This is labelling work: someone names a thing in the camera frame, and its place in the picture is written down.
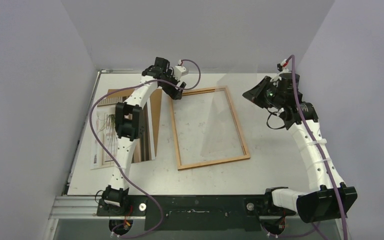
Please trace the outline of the brown backing board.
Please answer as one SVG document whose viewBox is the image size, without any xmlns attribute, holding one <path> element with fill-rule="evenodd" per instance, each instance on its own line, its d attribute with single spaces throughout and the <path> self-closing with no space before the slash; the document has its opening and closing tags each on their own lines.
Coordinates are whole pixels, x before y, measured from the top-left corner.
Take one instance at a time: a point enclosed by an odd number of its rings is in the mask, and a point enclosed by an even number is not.
<svg viewBox="0 0 384 240">
<path fill-rule="evenodd" d="M 117 93 L 111 94 L 104 100 L 107 105 L 113 106 L 120 102 L 127 100 L 135 89 L 126 89 Z M 156 89 L 152 92 L 146 104 L 144 105 L 144 119 L 146 126 L 145 135 L 140 139 L 136 145 L 135 153 L 133 154 L 133 162 L 144 162 L 155 160 L 158 148 L 158 136 L 160 126 L 160 115 L 162 105 L 162 90 Z"/>
</svg>

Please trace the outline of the clear acrylic sheet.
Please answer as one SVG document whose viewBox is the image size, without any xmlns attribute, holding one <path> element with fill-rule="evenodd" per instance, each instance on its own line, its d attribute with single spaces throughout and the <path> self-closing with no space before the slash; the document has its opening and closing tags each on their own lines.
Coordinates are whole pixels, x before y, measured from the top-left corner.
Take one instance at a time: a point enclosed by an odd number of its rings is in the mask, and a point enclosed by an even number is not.
<svg viewBox="0 0 384 240">
<path fill-rule="evenodd" d="M 199 152 L 204 159 L 221 160 L 247 154 L 239 102 L 257 75 L 257 63 L 238 62 L 216 82 L 214 92 L 210 93 L 207 125 Z"/>
</svg>

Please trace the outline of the photo print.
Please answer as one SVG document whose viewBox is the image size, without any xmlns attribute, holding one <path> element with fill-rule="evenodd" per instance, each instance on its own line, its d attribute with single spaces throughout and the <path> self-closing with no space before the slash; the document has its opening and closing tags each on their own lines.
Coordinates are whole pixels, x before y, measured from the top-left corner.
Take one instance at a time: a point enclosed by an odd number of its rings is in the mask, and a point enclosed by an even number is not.
<svg viewBox="0 0 384 240">
<path fill-rule="evenodd" d="M 96 131 L 98 139 L 104 144 L 104 146 L 110 151 L 113 156 L 116 156 L 118 151 L 118 136 L 115 130 L 115 107 L 107 104 L 107 100 L 100 101 L 97 105 L 95 116 L 92 119 L 95 121 L 94 129 Z M 114 162 L 111 157 L 108 156 L 108 154 L 102 149 L 102 147 L 98 144 L 97 140 L 93 140 L 91 143 L 90 168 L 92 170 L 95 170 L 112 167 L 113 165 Z"/>
</svg>

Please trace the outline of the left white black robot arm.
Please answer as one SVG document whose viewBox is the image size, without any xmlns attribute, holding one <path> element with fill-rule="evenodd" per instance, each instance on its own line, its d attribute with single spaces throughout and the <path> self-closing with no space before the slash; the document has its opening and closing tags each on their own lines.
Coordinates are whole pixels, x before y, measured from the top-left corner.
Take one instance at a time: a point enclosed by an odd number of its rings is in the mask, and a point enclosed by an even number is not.
<svg viewBox="0 0 384 240">
<path fill-rule="evenodd" d="M 186 83 L 180 79 L 188 73 L 188 69 L 184 67 L 184 60 L 181 59 L 177 65 L 171 66 L 167 59 L 156 57 L 154 64 L 141 73 L 139 83 L 131 87 L 133 92 L 130 96 L 123 102 L 116 103 L 114 110 L 116 155 L 112 155 L 105 145 L 99 142 L 113 160 L 115 167 L 108 186 L 102 193 L 100 207 L 110 208 L 119 216 L 130 209 L 128 194 L 132 182 L 128 173 L 137 143 L 146 132 L 145 104 L 157 89 L 162 89 L 173 100 L 181 99 Z"/>
</svg>

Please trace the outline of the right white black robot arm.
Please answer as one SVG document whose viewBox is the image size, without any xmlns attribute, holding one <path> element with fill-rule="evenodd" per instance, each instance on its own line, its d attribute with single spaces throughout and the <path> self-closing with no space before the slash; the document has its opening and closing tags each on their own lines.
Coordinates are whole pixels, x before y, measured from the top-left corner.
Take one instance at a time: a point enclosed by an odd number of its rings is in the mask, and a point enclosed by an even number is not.
<svg viewBox="0 0 384 240">
<path fill-rule="evenodd" d="M 242 96 L 256 106 L 275 109 L 273 114 L 283 121 L 294 139 L 309 182 L 309 192 L 288 187 L 266 189 L 269 197 L 262 207 L 270 215 L 288 209 L 299 215 L 305 223 L 341 219 L 357 200 L 353 186 L 347 186 L 338 174 L 327 151 L 327 141 L 321 134 L 320 122 L 314 106 L 302 100 L 298 90 L 300 76 L 282 73 L 274 81 L 265 76 L 256 86 Z"/>
</svg>

